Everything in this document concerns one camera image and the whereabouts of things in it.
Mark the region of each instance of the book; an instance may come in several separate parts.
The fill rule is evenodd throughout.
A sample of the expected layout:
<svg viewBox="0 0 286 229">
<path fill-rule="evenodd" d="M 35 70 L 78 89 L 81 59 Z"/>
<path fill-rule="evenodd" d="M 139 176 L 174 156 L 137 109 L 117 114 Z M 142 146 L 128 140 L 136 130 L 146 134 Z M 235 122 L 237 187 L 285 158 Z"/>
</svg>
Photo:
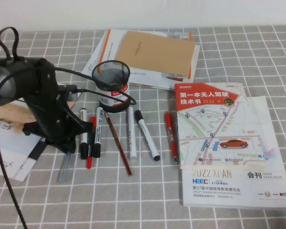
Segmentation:
<svg viewBox="0 0 286 229">
<path fill-rule="evenodd" d="M 181 169 L 263 169 L 262 139 L 241 83 L 175 86 Z"/>
<path fill-rule="evenodd" d="M 248 98 L 262 143 L 266 167 L 257 171 L 182 169 L 183 205 L 191 207 L 286 210 L 286 172 L 266 98 Z"/>
<path fill-rule="evenodd" d="M 141 31 L 155 35 L 174 37 L 177 39 L 191 40 L 191 33 L 186 32 L 156 32 L 156 31 Z M 120 43 L 123 37 L 127 33 L 127 30 L 108 30 L 104 33 L 99 44 L 91 55 L 91 58 L 84 67 L 82 73 L 91 75 L 94 67 L 106 60 L 114 60 L 116 53 L 119 50 Z M 192 83 L 194 80 L 194 72 L 198 60 L 200 46 L 195 45 L 194 54 L 191 61 L 191 68 L 187 78 L 183 78 L 177 74 L 162 73 L 156 71 L 150 71 L 139 68 L 130 68 L 131 74 L 129 78 L 130 84 L 145 86 L 151 88 L 160 88 L 174 90 L 176 83 Z"/>
<path fill-rule="evenodd" d="M 129 67 L 187 77 L 194 49 L 194 41 L 128 31 L 115 59 Z"/>
</svg>

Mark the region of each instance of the black mesh pen cup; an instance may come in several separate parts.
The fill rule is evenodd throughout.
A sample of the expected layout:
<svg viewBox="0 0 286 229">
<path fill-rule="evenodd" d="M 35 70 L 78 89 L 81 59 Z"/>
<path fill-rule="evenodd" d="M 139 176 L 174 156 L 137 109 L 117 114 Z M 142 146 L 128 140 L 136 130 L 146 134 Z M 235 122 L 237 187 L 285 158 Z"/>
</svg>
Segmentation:
<svg viewBox="0 0 286 229">
<path fill-rule="evenodd" d="M 127 109 L 129 99 L 117 90 L 129 95 L 129 76 L 129 67 L 121 61 L 104 61 L 95 66 L 92 71 L 92 78 L 95 81 L 97 91 L 128 102 L 122 103 L 99 95 L 100 106 L 104 111 L 117 113 Z"/>
</svg>

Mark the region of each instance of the barcode sticker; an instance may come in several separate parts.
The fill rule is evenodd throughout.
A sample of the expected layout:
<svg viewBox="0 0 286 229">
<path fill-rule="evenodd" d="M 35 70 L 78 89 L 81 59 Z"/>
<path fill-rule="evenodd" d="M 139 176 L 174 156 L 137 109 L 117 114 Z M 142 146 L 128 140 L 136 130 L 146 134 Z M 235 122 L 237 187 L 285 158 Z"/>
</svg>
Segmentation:
<svg viewBox="0 0 286 229">
<path fill-rule="evenodd" d="M 108 101 L 107 98 L 104 98 L 104 97 L 100 96 L 100 101 L 101 101 L 102 104 L 109 105 L 109 101 Z"/>
</svg>

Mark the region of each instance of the pencil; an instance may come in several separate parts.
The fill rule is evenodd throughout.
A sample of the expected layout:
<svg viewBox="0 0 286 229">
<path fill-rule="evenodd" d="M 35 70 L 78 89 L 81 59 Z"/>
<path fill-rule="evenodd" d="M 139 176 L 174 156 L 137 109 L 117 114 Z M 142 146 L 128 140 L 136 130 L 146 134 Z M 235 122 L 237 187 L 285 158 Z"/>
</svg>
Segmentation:
<svg viewBox="0 0 286 229">
<path fill-rule="evenodd" d="M 130 166 L 128 164 L 127 158 L 126 158 L 125 153 L 124 153 L 124 151 L 122 149 L 122 146 L 121 146 L 121 143 L 119 141 L 118 135 L 116 134 L 116 131 L 115 131 L 114 127 L 113 127 L 112 121 L 111 121 L 111 119 L 110 119 L 110 117 L 108 115 L 108 112 L 105 112 L 105 117 L 106 117 L 108 125 L 109 125 L 109 127 L 111 129 L 111 132 L 112 132 L 112 135 L 114 137 L 115 143 L 116 143 L 116 145 L 117 145 L 117 147 L 118 147 L 118 149 L 120 151 L 120 155 L 122 157 L 122 160 L 123 160 L 123 163 L 125 165 L 126 171 L 127 171 L 128 175 L 131 176 L 133 173 L 132 173 L 132 171 L 130 169 Z"/>
</svg>

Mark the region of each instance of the red label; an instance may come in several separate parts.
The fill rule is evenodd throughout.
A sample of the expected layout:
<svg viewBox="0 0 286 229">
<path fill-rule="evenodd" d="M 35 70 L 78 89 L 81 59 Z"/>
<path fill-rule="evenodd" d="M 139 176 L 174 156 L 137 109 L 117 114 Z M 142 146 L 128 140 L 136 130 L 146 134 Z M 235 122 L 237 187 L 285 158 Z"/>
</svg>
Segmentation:
<svg viewBox="0 0 286 229">
<path fill-rule="evenodd" d="M 127 89 L 128 89 L 128 84 L 126 84 L 126 85 L 121 89 L 121 91 L 122 91 L 122 92 L 126 92 Z M 117 91 L 111 92 L 111 96 L 118 96 L 118 95 L 120 95 L 120 93 L 117 92 Z"/>
<path fill-rule="evenodd" d="M 177 111 L 205 104 L 232 104 L 238 95 L 206 83 L 175 84 Z"/>
</svg>

